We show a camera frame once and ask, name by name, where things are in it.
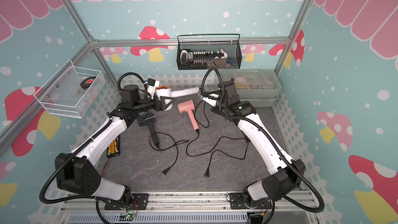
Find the white hair dryer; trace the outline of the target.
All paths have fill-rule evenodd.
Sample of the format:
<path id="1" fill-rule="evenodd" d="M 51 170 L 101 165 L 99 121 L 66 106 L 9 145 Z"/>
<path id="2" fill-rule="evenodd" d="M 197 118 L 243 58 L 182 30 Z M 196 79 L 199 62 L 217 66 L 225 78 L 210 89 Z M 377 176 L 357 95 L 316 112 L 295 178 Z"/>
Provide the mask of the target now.
<path id="1" fill-rule="evenodd" d="M 157 87 L 155 90 L 155 94 L 157 95 L 157 97 L 159 99 L 162 96 L 176 98 L 176 97 L 197 94 L 199 92 L 199 90 L 200 90 L 199 87 L 194 87 L 194 88 L 172 91 L 171 87 L 164 86 L 164 87 Z"/>

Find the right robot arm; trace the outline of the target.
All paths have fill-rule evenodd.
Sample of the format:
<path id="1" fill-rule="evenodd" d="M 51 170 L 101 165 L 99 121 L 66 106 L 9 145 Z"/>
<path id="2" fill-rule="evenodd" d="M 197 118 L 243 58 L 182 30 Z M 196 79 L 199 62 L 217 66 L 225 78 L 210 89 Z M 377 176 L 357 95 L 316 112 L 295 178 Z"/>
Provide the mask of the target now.
<path id="1" fill-rule="evenodd" d="M 212 112 L 233 122 L 254 145 L 264 160 L 269 176 L 251 183 L 243 189 L 246 204 L 253 204 L 262 199 L 274 202 L 285 199 L 293 205 L 312 213 L 321 213 L 325 202 L 318 190 L 304 177 L 306 166 L 300 159 L 293 159 L 275 141 L 262 123 L 259 114 L 249 101 L 241 101 L 232 80 L 222 81 L 216 68 L 210 68 L 205 77 L 215 72 L 219 79 L 218 90 L 207 92 L 200 86 L 201 99 L 212 106 Z M 288 196 L 288 194 L 304 183 L 318 200 L 318 206 L 309 207 Z"/>

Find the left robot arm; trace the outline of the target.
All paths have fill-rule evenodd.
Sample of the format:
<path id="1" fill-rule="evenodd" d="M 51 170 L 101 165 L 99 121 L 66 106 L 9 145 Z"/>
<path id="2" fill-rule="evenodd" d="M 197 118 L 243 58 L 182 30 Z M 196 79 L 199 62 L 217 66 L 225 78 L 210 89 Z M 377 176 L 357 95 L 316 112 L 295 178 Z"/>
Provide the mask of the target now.
<path id="1" fill-rule="evenodd" d="M 170 96 L 157 97 L 148 90 L 155 88 L 156 80 L 144 80 L 134 72 L 125 73 L 127 76 L 137 77 L 144 85 L 145 98 L 140 98 L 138 85 L 121 87 L 122 79 L 117 82 L 118 92 L 122 97 L 121 103 L 108 113 L 107 120 L 93 135 L 70 153 L 61 153 L 56 157 L 56 170 L 45 182 L 39 193 L 39 200 L 43 204 L 55 204 L 75 199 L 94 199 L 105 203 L 115 203 L 121 208 L 129 208 L 133 204 L 133 196 L 129 186 L 104 179 L 98 173 L 95 165 L 106 148 L 123 133 L 138 117 L 140 113 L 149 110 L 165 111 L 174 101 Z M 46 191 L 53 181 L 57 187 L 73 193 L 72 196 L 47 199 Z"/>

